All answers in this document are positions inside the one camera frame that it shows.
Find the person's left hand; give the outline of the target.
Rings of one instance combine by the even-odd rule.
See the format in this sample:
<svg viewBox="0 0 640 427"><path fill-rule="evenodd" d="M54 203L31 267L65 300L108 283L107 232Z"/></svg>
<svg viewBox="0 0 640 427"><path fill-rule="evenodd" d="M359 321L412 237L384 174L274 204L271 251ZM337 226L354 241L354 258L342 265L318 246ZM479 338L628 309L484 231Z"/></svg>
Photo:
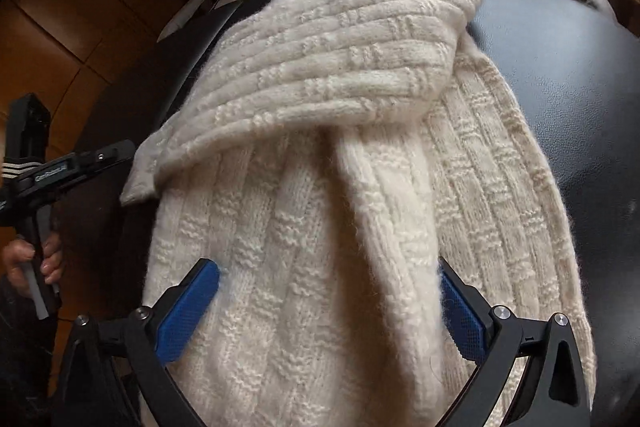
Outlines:
<svg viewBox="0 0 640 427"><path fill-rule="evenodd" d="M43 262L40 265L40 272L48 285L57 284L61 280L63 273L61 237L58 233L51 232L43 242L42 248ZM32 263L35 253L34 246L25 242L24 239L13 239L1 251L1 260L3 268L6 269L6 277L23 297L32 297L23 268Z"/></svg>

